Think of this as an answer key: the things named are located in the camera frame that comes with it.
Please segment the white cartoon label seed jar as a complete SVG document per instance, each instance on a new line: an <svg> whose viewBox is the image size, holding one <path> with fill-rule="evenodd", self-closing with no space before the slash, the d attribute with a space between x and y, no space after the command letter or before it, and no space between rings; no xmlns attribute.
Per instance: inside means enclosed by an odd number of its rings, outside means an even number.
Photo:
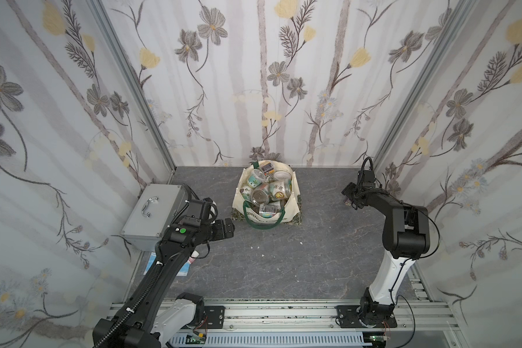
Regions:
<svg viewBox="0 0 522 348"><path fill-rule="evenodd" d="M276 171L269 183L269 196L272 201L284 201L292 193L292 175L287 171Z"/></svg>

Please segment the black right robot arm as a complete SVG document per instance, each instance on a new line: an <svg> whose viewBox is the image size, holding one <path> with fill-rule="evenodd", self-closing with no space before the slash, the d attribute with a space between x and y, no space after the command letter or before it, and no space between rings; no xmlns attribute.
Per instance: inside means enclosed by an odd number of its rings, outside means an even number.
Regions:
<svg viewBox="0 0 522 348"><path fill-rule="evenodd" d="M349 183L342 195L353 209L371 207L385 217L384 258L357 309L359 322L372 328L392 318L404 277L431 248L429 213L425 207L405 203L380 187L369 157L364 159L356 181Z"/></svg>

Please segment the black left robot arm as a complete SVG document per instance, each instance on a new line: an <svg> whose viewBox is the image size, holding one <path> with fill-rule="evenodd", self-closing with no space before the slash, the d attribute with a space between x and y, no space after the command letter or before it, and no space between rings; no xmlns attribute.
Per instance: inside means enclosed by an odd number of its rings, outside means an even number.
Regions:
<svg viewBox="0 0 522 348"><path fill-rule="evenodd" d="M202 245L233 237L231 219L219 219L216 203L189 200L184 214L171 223L155 245L155 261L136 291L112 319L101 319L92 338L95 347L167 347L184 326L203 321L203 298L182 294L162 314L159 309L178 272Z"/></svg>

